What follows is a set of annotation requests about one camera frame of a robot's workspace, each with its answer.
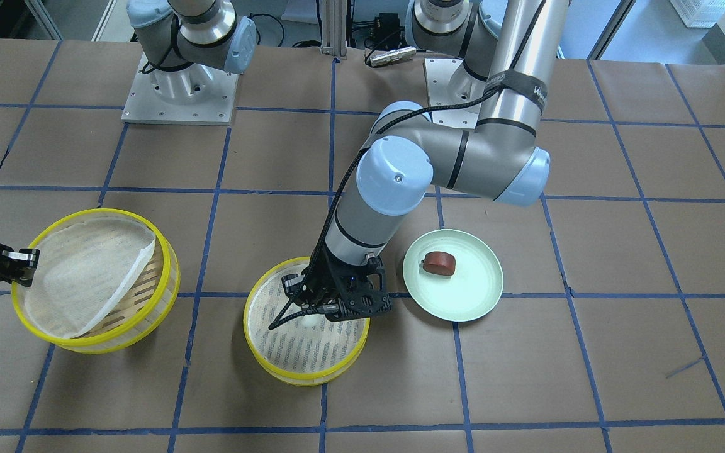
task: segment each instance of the steamer basket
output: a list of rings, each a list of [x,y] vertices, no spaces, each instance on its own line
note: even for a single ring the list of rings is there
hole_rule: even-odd
[[[103,354],[128,347],[152,332],[164,321],[178,295],[181,272],[172,246],[146,218],[124,210],[99,208],[84,210],[53,223],[44,230],[30,247],[36,247],[53,232],[92,218],[129,218],[144,224],[155,233],[155,250],[135,284],[118,304],[91,330],[77,338],[58,338],[41,332],[26,315],[23,290],[13,284],[13,305],[18,318],[38,338],[60,347],[86,354]]]
[[[250,291],[242,316],[245,340],[262,368],[279,381],[304,387],[324,384],[348,370],[363,351],[371,322],[330,322],[313,315],[320,316],[316,326],[300,325],[299,318],[270,332],[267,326],[287,301],[282,276],[301,272],[309,261],[295,258],[268,271]]]

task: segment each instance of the cable strap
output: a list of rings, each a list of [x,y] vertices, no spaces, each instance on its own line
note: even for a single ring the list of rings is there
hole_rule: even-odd
[[[515,69],[498,72],[486,81],[486,88],[483,92],[497,86],[512,89],[518,94],[530,99],[541,111],[547,106],[547,85],[533,77],[533,75],[522,74]]]

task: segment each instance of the floor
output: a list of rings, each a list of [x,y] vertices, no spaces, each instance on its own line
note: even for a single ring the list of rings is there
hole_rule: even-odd
[[[541,200],[431,188],[383,252],[395,309],[348,372],[304,389],[254,361],[245,297],[311,250],[377,112],[426,103],[421,61],[260,48],[231,129],[128,126],[140,54],[0,40],[0,241],[118,207],[182,269],[159,329],[97,356],[32,336],[0,284],[0,451],[725,452],[725,67],[556,61]],[[397,272],[443,227],[502,263],[478,321],[423,312]]]
[[[561,49],[567,58],[587,58],[618,0],[581,0],[567,14]],[[637,0],[601,60],[716,64],[702,42],[705,28],[687,28],[667,0]]]

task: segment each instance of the yellow rim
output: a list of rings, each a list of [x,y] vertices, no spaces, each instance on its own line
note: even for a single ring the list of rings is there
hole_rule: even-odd
[[[15,307],[15,313],[18,315],[18,319],[21,320],[22,324],[28,329],[30,332],[34,333],[38,338],[42,338],[49,342],[54,342],[54,344],[57,344],[59,346],[69,346],[69,347],[85,347],[85,346],[93,346],[95,344],[101,344],[102,342],[110,341],[114,338],[117,338],[119,335],[123,335],[123,333],[128,332],[130,329],[132,329],[136,324],[138,324],[142,319],[146,318],[146,316],[155,308],[155,306],[159,303],[161,300],[161,296],[164,294],[164,290],[167,287],[167,284],[169,284],[169,278],[170,278],[170,263],[172,262],[172,257],[170,256],[170,247],[169,243],[167,243],[167,239],[164,238],[164,235],[161,234],[158,228],[155,227],[150,221],[148,221],[146,218],[133,214],[132,212],[128,212],[126,210],[116,210],[112,208],[95,208],[91,210],[83,210],[80,212],[77,212],[72,215],[67,215],[64,218],[61,218],[60,220],[56,221],[55,223],[51,224],[49,227],[47,227],[46,230],[41,232],[40,235],[38,235],[37,238],[35,238],[34,241],[30,244],[29,247],[31,249],[34,249],[35,246],[38,245],[38,243],[41,242],[45,237],[47,237],[50,233],[54,232],[55,229],[62,226],[64,223],[67,223],[67,221],[70,221],[72,219],[84,216],[84,215],[92,215],[92,214],[103,214],[103,213],[112,213],[117,215],[127,215],[130,218],[133,218],[135,220],[141,221],[145,226],[147,226],[149,229],[155,233],[155,237],[158,238],[159,244],[161,244],[161,252],[164,256],[164,264],[161,270],[161,279],[159,280],[158,286],[156,286],[155,291],[153,292],[153,295],[150,297],[150,301],[147,302],[146,306],[144,306],[141,310],[139,310],[136,315],[133,315],[133,318],[130,319],[130,321],[125,322],[121,326],[109,330],[108,332],[100,333],[100,335],[95,335],[93,337],[88,338],[57,338],[53,337],[51,335],[47,335],[46,333],[41,332],[41,330],[38,330],[37,327],[33,326],[32,323],[26,318],[24,313],[22,313],[21,308],[18,306],[18,285],[13,284],[12,290],[11,290],[11,297],[13,299],[13,306]],[[178,290],[178,281],[176,281],[176,292],[173,294],[173,296],[177,295]]]
[[[311,381],[312,379],[320,379],[325,378],[328,375],[331,375],[341,368],[343,368],[346,365],[351,366],[351,364],[356,361],[357,356],[360,353],[360,350],[363,349],[363,346],[365,346],[366,339],[368,338],[368,327],[371,324],[371,319],[366,318],[364,322],[364,326],[362,328],[362,335],[360,335],[359,341],[357,341],[357,344],[354,346],[354,348],[351,350],[351,353],[346,356],[345,359],[340,361],[339,363],[335,364],[333,367],[327,368],[326,370],[322,372],[311,372],[311,373],[298,373],[298,372],[288,372],[286,370],[282,370],[279,367],[276,367],[276,365],[271,364],[267,361],[267,359],[262,356],[262,354],[259,353],[258,350],[256,350],[256,347],[254,347],[253,341],[250,340],[250,333],[248,332],[248,311],[250,310],[250,301],[253,300],[254,295],[256,295],[256,292],[259,290],[259,286],[262,286],[262,283],[264,281],[267,281],[269,276],[273,275],[273,273],[277,272],[279,269],[282,269],[282,267],[289,266],[290,264],[297,263],[299,261],[305,261],[310,260],[307,256],[301,256],[300,258],[293,258],[291,260],[284,261],[284,263],[276,265],[276,267],[273,267],[273,269],[265,272],[265,275],[262,276],[258,281],[256,281],[256,284],[254,285],[253,289],[250,291],[250,295],[248,295],[248,299],[245,302],[245,311],[242,313],[242,330],[245,332],[245,341],[248,343],[248,347],[250,347],[250,351],[254,354],[254,357],[256,358],[256,361],[259,362],[260,365],[262,365],[263,368],[265,368],[266,371],[270,372],[271,374],[284,376],[288,379],[299,379],[300,381]]]

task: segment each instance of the white cloth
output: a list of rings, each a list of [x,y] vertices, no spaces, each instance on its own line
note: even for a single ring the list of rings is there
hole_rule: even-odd
[[[51,233],[23,289],[26,315],[48,335],[84,335],[127,294],[154,248],[152,230],[132,219],[89,218]]]

